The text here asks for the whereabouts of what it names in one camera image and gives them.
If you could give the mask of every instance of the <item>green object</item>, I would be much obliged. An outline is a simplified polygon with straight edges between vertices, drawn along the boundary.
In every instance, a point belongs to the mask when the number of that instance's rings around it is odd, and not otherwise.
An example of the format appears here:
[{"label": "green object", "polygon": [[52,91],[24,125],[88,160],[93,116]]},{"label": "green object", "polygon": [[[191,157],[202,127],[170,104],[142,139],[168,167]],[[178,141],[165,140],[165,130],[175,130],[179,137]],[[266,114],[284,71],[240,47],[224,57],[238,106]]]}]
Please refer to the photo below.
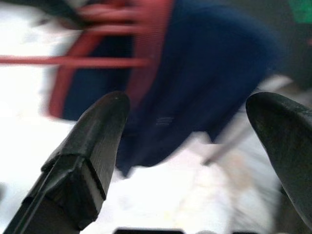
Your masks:
[{"label": "green object", "polygon": [[312,0],[288,0],[297,23],[312,23]]}]

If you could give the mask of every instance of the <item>white floor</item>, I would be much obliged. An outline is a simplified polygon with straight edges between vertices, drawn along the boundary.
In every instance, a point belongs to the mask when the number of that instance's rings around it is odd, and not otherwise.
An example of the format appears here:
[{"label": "white floor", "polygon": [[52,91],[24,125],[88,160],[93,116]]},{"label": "white floor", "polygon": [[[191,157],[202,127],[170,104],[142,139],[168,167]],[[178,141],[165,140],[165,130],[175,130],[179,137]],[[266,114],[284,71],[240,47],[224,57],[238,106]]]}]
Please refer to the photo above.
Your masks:
[{"label": "white floor", "polygon": [[[55,55],[77,36],[53,24],[31,27],[37,15],[30,8],[0,4],[0,54]],[[0,232],[74,124],[44,115],[53,72],[53,67],[0,66]],[[125,180],[116,172],[98,220],[82,233],[110,234],[117,227],[269,233],[277,179],[256,136],[226,159],[203,167],[201,161],[218,147],[208,143],[197,134],[160,165],[135,168]]]}]

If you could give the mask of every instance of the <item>black plastic part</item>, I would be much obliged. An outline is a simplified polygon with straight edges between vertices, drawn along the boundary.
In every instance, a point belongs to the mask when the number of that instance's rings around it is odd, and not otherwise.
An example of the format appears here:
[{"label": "black plastic part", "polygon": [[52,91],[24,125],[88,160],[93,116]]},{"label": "black plastic part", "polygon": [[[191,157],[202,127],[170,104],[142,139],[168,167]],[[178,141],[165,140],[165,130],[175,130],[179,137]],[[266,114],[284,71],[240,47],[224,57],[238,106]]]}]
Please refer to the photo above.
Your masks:
[{"label": "black plastic part", "polygon": [[252,95],[246,107],[285,192],[311,229],[312,111],[273,93]]},{"label": "black plastic part", "polygon": [[156,230],[156,229],[122,229],[115,230],[114,234],[184,234],[181,230]]},{"label": "black plastic part", "polygon": [[122,92],[91,106],[44,164],[4,233],[77,234],[95,221],[106,199],[129,110]]}]

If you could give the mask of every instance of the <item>blue fabric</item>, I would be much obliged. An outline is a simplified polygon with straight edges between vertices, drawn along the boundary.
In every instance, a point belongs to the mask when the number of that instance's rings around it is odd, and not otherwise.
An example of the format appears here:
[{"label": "blue fabric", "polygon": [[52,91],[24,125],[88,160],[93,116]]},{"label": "blue fabric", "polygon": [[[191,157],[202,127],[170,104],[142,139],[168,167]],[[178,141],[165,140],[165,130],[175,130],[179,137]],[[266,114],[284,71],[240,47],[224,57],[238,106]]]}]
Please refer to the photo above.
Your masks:
[{"label": "blue fabric", "polygon": [[[105,43],[94,53],[106,55]],[[129,41],[110,43],[131,55]],[[130,113],[117,167],[127,175],[135,165],[160,163],[194,131],[215,140],[279,59],[275,37],[253,19],[205,0],[176,0],[156,80]],[[127,70],[77,71],[64,118],[78,119],[100,96],[124,90],[128,76]]]}]

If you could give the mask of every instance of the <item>navy blue cloth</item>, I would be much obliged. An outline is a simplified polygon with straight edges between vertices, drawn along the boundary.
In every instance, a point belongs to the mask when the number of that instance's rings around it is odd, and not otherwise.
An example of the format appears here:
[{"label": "navy blue cloth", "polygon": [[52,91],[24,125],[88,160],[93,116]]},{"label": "navy blue cloth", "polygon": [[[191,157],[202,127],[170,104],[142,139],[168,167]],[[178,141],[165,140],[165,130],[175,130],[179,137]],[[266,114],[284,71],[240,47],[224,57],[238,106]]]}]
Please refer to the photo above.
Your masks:
[{"label": "navy blue cloth", "polygon": [[[108,38],[91,55],[130,57],[131,45]],[[156,80],[130,113],[117,167],[127,175],[135,165],[158,164],[194,131],[215,140],[279,59],[275,37],[253,19],[205,0],[176,0]],[[124,90],[129,72],[78,70],[63,117],[77,120],[102,95]]]}]

